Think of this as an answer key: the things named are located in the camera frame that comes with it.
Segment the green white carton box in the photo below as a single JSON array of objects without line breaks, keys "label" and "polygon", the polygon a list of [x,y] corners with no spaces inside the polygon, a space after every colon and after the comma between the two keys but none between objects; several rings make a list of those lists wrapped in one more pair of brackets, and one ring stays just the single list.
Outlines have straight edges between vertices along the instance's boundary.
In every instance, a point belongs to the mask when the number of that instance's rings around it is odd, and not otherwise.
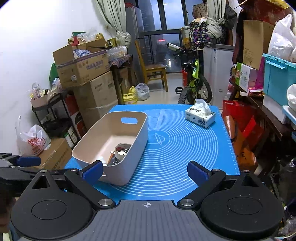
[{"label": "green white carton box", "polygon": [[243,63],[237,63],[235,83],[245,92],[249,91],[250,87],[255,86],[257,79],[257,70]]}]

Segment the clear plastic bag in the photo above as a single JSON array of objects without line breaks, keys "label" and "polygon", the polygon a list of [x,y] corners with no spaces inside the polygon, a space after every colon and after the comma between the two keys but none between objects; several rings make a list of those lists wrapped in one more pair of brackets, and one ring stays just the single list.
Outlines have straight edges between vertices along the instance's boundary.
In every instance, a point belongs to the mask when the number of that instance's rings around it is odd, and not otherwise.
[{"label": "clear plastic bag", "polygon": [[137,93],[137,98],[139,101],[144,101],[149,98],[149,87],[145,83],[139,83],[135,87],[136,93]]}]

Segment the black remote control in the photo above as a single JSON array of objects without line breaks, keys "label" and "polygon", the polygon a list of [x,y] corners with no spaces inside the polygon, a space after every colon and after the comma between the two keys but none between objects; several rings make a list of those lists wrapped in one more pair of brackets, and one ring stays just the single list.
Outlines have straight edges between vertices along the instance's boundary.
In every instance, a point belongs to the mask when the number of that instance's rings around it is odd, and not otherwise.
[{"label": "black remote control", "polygon": [[117,148],[116,150],[111,151],[109,166],[119,164],[127,153],[128,148]]}]

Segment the white tissue pack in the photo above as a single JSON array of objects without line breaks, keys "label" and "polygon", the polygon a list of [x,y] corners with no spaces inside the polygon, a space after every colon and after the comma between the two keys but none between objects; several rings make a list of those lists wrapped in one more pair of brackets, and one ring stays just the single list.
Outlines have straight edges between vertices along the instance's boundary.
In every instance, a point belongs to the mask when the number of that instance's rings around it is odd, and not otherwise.
[{"label": "white tissue pack", "polygon": [[203,128],[215,122],[216,114],[211,111],[204,99],[195,99],[195,104],[185,111],[185,119]]}]

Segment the white red plastic bag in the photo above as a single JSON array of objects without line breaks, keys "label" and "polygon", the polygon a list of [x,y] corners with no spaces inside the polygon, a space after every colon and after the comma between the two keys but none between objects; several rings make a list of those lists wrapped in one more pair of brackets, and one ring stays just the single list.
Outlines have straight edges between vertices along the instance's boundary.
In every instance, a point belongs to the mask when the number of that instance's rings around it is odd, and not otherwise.
[{"label": "white red plastic bag", "polygon": [[21,116],[16,121],[16,143],[21,156],[34,157],[39,156],[50,144],[51,139],[45,130],[39,126],[34,125],[28,132],[21,129]]}]

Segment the large lower cardboard box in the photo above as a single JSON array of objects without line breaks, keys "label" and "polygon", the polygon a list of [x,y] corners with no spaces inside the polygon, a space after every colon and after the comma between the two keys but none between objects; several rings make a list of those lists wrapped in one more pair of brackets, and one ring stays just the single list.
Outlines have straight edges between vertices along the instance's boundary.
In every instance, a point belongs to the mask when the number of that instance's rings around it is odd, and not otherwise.
[{"label": "large lower cardboard box", "polygon": [[111,71],[73,88],[73,92],[88,130],[118,104]]}]

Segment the wooden chair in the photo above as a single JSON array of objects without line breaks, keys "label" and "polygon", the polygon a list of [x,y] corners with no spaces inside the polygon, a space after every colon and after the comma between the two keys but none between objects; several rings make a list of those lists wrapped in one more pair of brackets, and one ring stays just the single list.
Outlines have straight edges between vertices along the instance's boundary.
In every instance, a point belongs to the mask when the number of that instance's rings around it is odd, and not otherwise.
[{"label": "wooden chair", "polygon": [[138,44],[137,41],[135,41],[134,44],[139,57],[140,68],[144,76],[144,83],[148,84],[149,81],[161,80],[163,88],[165,89],[166,92],[168,92],[166,66],[163,64],[145,65],[144,59],[141,55],[140,45]]}]

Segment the teal plastic crate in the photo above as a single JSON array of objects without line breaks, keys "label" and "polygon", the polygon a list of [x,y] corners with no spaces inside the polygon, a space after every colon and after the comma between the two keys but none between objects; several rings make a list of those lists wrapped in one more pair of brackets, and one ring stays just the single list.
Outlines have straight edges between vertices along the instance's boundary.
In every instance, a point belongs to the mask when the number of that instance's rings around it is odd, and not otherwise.
[{"label": "teal plastic crate", "polygon": [[295,84],[295,63],[263,54],[264,84],[263,92],[279,105],[288,103],[287,89]]}]

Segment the white pill bottle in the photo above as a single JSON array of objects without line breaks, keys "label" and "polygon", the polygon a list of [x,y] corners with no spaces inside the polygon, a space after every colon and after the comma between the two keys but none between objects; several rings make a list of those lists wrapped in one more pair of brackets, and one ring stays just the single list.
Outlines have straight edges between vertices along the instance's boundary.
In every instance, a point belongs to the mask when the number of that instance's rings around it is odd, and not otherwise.
[{"label": "white pill bottle", "polygon": [[103,156],[99,156],[98,159],[102,162],[103,166],[109,166],[110,158],[105,159]]}]

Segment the yellow detergent jug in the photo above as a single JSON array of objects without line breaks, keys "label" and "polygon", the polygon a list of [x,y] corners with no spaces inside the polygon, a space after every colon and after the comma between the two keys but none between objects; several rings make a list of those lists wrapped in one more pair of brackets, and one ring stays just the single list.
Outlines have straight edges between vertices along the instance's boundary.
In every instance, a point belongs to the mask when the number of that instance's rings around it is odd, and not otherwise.
[{"label": "yellow detergent jug", "polygon": [[123,95],[123,101],[125,104],[136,104],[137,103],[138,98],[137,98],[137,91],[136,91],[135,86],[132,86],[129,89],[129,92],[127,94]]}]

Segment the top cardboard box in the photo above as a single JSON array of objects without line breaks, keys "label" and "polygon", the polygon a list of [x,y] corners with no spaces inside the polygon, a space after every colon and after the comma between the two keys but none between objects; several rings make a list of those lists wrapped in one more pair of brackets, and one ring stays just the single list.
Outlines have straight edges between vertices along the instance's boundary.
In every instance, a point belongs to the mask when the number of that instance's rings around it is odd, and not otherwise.
[{"label": "top cardboard box", "polygon": [[63,88],[82,86],[109,71],[104,38],[66,45],[53,52]]}]

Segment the black metal shelf rack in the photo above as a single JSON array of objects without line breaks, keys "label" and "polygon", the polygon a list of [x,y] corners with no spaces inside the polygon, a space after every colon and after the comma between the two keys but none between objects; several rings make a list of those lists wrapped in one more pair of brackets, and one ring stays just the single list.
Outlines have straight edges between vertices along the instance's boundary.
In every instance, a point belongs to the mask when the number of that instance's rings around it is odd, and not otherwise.
[{"label": "black metal shelf rack", "polygon": [[31,100],[39,125],[51,138],[65,138],[73,148],[86,133],[74,92],[65,90]]}]

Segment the beige plastic storage bin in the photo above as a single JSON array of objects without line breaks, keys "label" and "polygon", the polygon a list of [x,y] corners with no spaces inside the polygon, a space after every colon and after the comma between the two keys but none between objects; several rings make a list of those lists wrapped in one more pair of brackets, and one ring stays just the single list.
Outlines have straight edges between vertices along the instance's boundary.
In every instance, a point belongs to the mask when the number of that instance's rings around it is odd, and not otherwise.
[{"label": "beige plastic storage bin", "polygon": [[110,158],[111,151],[128,148],[124,159],[113,166],[103,166],[100,181],[126,185],[140,161],[148,141],[147,114],[137,111],[115,111],[104,115],[83,136],[72,151],[81,167]]}]

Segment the green black bicycle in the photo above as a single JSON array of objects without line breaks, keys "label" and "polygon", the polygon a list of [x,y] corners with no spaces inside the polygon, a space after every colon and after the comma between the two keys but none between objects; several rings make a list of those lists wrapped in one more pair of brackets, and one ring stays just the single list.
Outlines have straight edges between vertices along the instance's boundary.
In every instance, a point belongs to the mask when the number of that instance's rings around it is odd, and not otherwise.
[{"label": "green black bicycle", "polygon": [[210,40],[194,42],[195,46],[186,48],[167,43],[166,47],[174,51],[175,57],[186,57],[181,65],[183,86],[176,87],[175,93],[179,95],[178,104],[195,104],[196,99],[203,99],[206,103],[211,102],[213,94],[208,80],[204,77],[199,63],[198,51],[210,43]]}]

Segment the blue silicone baking mat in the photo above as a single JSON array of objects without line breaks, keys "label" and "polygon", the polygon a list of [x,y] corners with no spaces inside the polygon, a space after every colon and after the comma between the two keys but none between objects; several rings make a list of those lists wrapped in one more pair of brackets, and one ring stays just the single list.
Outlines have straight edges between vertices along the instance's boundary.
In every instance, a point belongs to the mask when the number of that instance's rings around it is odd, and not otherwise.
[{"label": "blue silicone baking mat", "polygon": [[[208,170],[228,175],[240,173],[234,150],[219,109],[212,106],[215,122],[203,128],[185,119],[187,105],[116,105],[110,112],[147,114],[148,141],[130,181],[123,186],[98,180],[95,188],[115,202],[121,200],[179,201],[196,189],[187,166],[195,161]],[[68,168],[83,169],[72,157]]]}]

